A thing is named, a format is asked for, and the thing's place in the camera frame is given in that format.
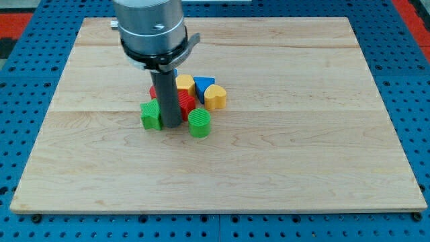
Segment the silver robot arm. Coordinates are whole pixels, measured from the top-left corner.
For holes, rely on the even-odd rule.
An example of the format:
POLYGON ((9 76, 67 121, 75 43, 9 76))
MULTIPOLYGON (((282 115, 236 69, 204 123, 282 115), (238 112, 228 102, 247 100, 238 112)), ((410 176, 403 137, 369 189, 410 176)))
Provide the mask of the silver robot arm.
POLYGON ((120 43, 133 65, 149 70, 167 128, 182 123, 174 69, 200 42, 188 36, 180 0, 113 0, 120 43))

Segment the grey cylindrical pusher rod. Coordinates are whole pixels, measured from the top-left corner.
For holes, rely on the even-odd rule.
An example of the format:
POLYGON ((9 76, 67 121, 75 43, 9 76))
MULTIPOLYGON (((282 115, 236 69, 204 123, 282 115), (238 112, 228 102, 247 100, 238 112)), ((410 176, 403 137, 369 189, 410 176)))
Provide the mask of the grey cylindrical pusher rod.
POLYGON ((150 75, 164 126, 167 128, 178 127, 182 123, 182 117, 174 71, 162 73, 151 71, 150 75))

